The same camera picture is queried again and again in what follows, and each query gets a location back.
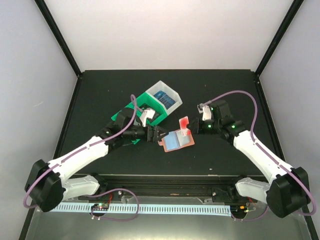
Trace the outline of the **red credit card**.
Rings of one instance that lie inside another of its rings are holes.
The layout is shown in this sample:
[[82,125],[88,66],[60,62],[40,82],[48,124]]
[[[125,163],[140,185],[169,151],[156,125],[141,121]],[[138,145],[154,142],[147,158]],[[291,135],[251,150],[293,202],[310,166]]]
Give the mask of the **red credit card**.
[[188,124],[188,116],[179,119],[180,133],[183,137],[189,136],[191,134],[191,131],[188,129]]

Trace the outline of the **pink leather card holder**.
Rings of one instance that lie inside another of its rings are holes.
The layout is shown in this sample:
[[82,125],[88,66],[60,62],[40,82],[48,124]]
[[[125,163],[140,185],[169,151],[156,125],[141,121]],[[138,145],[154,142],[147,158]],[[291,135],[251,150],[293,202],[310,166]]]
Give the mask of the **pink leather card holder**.
[[170,131],[168,135],[158,141],[158,145],[162,146],[166,153],[190,147],[194,144],[195,141],[192,134],[184,134],[181,129]]

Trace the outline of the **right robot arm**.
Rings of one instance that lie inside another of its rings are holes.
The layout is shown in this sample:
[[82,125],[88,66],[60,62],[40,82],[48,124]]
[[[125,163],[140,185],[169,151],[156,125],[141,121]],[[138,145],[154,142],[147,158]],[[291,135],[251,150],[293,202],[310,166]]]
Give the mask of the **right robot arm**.
[[302,168],[294,168],[268,149],[241,120],[235,120],[225,100],[197,106],[201,117],[188,124],[193,134],[219,135],[244,154],[264,175],[265,181],[250,177],[228,187],[234,202],[249,197],[266,204],[279,218],[284,218],[311,202],[309,177]]

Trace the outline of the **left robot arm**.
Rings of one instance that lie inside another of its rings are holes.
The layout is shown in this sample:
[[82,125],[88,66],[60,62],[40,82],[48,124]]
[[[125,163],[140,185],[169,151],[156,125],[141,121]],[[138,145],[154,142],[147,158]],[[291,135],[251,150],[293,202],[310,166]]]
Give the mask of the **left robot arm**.
[[147,123],[154,114],[154,110],[148,108],[137,116],[135,109],[125,107],[83,145],[49,162],[42,159],[36,161],[24,187],[26,197],[31,198],[34,207],[39,207],[43,212],[53,210],[62,201],[80,196],[103,199],[108,188],[97,174],[80,178],[72,176],[93,161],[122,147],[126,141],[161,141],[169,133],[158,125]]

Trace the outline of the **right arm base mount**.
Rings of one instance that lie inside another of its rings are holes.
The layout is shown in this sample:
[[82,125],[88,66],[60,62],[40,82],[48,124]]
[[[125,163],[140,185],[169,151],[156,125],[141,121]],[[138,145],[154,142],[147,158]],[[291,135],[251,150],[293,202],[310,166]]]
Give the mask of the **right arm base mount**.
[[215,193],[215,197],[226,197],[230,203],[247,203],[249,199],[247,197],[240,196],[236,187],[232,184],[214,185],[211,188],[212,194]]

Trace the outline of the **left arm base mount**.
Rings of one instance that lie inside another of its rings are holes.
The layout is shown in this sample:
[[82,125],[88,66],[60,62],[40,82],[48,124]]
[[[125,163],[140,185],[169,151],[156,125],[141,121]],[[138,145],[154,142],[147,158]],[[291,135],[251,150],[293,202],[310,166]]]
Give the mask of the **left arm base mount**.
[[124,195],[124,192],[127,191],[124,188],[111,189],[108,186],[107,181],[98,174],[91,174],[91,175],[88,175],[87,177],[90,177],[90,179],[93,180],[93,183],[97,184],[97,187],[94,187],[93,191],[90,190],[90,193],[85,193],[81,195],[81,197],[83,198],[102,200],[106,195],[109,195],[110,197],[109,201],[111,201],[112,198],[114,198],[115,200],[120,199]]

